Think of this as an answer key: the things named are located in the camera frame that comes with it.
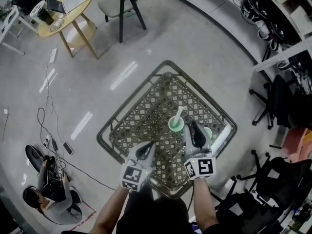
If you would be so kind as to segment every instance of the paper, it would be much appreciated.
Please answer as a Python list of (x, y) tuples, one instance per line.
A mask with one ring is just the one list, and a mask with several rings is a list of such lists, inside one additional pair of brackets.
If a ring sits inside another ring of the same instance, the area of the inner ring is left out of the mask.
[(239, 204), (235, 204), (230, 208), (230, 211), (236, 214), (237, 216), (242, 215), (243, 210), (240, 208)]
[(271, 169), (270, 172), (269, 172), (269, 174), (268, 174), (268, 177), (278, 179), (279, 173), (276, 172), (274, 169)]

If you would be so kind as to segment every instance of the gray shirt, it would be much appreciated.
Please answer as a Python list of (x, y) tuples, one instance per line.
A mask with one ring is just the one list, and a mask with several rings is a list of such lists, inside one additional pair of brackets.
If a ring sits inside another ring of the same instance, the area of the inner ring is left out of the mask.
[[(38, 190), (41, 192), (44, 184), (44, 176), (46, 175), (46, 167), (41, 167), (39, 177), (38, 177)], [(43, 214), (51, 221), (57, 224), (78, 224), (82, 220), (82, 215), (80, 212), (71, 209), (73, 204), (72, 195), (70, 194), (68, 183), (64, 184), (64, 191), (66, 199), (62, 202), (54, 202), (43, 211)]]

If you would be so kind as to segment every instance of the shoe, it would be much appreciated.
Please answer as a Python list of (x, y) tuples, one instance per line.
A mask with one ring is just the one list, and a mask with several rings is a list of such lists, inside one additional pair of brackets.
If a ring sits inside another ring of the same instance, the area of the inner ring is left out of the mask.
[(73, 202), (74, 202), (75, 204), (81, 203), (81, 202), (82, 202), (82, 198), (81, 198), (81, 196), (80, 196), (78, 190), (77, 190), (75, 187), (73, 187), (73, 186), (70, 186), (70, 187), (69, 187), (69, 190), (71, 191), (72, 198), (73, 198)]

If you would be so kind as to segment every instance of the metal mesh table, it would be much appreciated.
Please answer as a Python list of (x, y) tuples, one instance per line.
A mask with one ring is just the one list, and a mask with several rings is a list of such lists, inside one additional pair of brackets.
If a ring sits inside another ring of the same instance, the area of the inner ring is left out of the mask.
[(212, 130), (212, 143), (230, 125), (230, 133), (215, 153), (218, 157), (235, 135), (237, 125), (171, 61), (160, 64), (97, 134), (98, 143), (120, 164), (124, 163), (134, 145), (155, 141), (155, 170), (149, 184), (169, 198), (180, 198), (191, 187), (181, 158), (184, 153), (183, 131), (174, 133), (168, 127), (168, 120), (179, 106), (184, 106), (182, 118), (185, 123), (196, 120)]

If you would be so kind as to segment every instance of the pink plastic chair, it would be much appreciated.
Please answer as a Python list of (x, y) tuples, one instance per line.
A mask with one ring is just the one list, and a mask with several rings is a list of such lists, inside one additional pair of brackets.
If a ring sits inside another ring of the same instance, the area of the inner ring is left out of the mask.
[(299, 162), (309, 158), (312, 152), (312, 141), (303, 145), (307, 128), (296, 127), (290, 129), (283, 144), (283, 150), (292, 162)]

